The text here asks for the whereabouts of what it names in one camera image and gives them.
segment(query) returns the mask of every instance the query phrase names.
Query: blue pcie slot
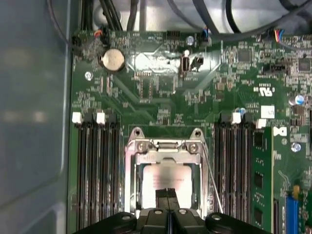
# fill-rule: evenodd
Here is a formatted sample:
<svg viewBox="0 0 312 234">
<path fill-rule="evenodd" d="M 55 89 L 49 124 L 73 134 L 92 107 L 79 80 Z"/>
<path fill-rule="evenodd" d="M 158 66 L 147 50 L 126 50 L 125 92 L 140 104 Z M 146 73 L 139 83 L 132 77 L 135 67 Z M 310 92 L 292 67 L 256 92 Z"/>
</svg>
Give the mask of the blue pcie slot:
<svg viewBox="0 0 312 234">
<path fill-rule="evenodd" d="M 299 204 L 293 197 L 286 197 L 286 234 L 299 234 Z"/>
</svg>

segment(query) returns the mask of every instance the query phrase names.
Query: motherboard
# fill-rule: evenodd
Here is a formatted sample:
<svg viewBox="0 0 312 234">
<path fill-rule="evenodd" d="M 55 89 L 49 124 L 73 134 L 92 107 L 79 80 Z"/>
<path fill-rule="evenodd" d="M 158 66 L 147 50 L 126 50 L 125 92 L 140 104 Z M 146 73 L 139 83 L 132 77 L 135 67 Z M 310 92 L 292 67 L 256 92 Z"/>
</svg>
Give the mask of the motherboard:
<svg viewBox="0 0 312 234">
<path fill-rule="evenodd" d="M 79 31 L 68 232 L 155 206 L 223 212 L 274 234 L 312 227 L 312 51 L 255 35 Z M 298 48 L 311 36 L 285 36 Z"/>
</svg>

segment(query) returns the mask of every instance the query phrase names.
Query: integrated circuit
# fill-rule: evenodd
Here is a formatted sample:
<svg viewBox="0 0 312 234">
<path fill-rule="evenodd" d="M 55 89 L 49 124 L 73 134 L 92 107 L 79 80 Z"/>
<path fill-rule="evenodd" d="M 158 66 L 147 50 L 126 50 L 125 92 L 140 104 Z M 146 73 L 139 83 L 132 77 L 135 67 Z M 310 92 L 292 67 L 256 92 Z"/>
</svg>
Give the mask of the integrated circuit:
<svg viewBox="0 0 312 234">
<path fill-rule="evenodd" d="M 238 61 L 239 62 L 251 62 L 251 50 L 248 49 L 241 49 L 238 50 Z"/>
<path fill-rule="evenodd" d="M 258 223 L 258 225 L 262 225 L 263 213 L 260 209 L 255 208 L 253 211 L 254 220 Z"/>
<path fill-rule="evenodd" d="M 256 172 L 254 174 L 253 181 L 254 181 L 255 186 L 257 186 L 258 188 L 262 189 L 262 186 L 263 186 L 263 176 L 261 174 Z"/>
<path fill-rule="evenodd" d="M 263 147 L 263 133 L 262 132 L 256 132 L 253 136 L 253 143 L 256 147 Z"/>
<path fill-rule="evenodd" d="M 299 72 L 309 72 L 311 70 L 311 61 L 308 58 L 298 59 L 298 71 Z"/>
</svg>

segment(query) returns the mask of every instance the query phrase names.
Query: gray metal panel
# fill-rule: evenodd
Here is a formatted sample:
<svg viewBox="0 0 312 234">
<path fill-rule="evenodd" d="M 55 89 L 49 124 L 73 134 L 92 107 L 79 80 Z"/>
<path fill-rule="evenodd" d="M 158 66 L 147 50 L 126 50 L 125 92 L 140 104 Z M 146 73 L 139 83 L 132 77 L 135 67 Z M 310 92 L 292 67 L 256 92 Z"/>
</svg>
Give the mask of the gray metal panel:
<svg viewBox="0 0 312 234">
<path fill-rule="evenodd" d="M 66 31 L 69 2 L 53 2 Z M 0 1 L 0 15 L 0 232 L 62 234 L 70 61 L 44 0 Z"/>
<path fill-rule="evenodd" d="M 94 28 L 101 23 L 106 22 L 101 14 L 98 0 L 94 0 Z M 232 32 L 226 20 L 225 0 L 204 0 L 209 13 L 214 20 L 216 27 L 220 32 Z M 283 2 L 293 2 L 297 5 L 305 0 L 281 0 Z M 193 23 L 198 26 L 204 26 L 203 21 L 196 12 L 192 0 L 174 0 L 178 8 Z M 288 11 L 285 10 L 279 0 L 233 0 L 234 20 L 241 31 L 255 29 L 261 25 L 272 22 Z M 116 8 L 121 12 L 121 23 L 125 29 L 129 17 L 130 0 L 115 0 Z M 135 30 L 192 30 L 192 28 L 180 20 L 169 7 L 167 0 L 140 0 L 139 13 L 137 15 Z M 286 33 L 308 33 L 308 26 L 304 19 L 295 17 L 292 20 L 281 25 L 286 29 Z"/>
</svg>

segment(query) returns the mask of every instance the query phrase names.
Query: cpu socket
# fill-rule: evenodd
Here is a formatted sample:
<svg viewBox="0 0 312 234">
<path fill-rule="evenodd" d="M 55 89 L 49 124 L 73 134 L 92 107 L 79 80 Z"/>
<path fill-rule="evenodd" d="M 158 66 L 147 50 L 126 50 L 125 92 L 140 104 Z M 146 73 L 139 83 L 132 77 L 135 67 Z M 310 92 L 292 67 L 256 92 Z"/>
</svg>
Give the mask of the cpu socket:
<svg viewBox="0 0 312 234">
<path fill-rule="evenodd" d="M 147 138 L 134 128 L 125 149 L 125 212 L 156 207 L 156 190 L 172 188 L 181 208 L 205 217 L 212 199 L 204 136 L 196 128 L 188 139 Z"/>
</svg>

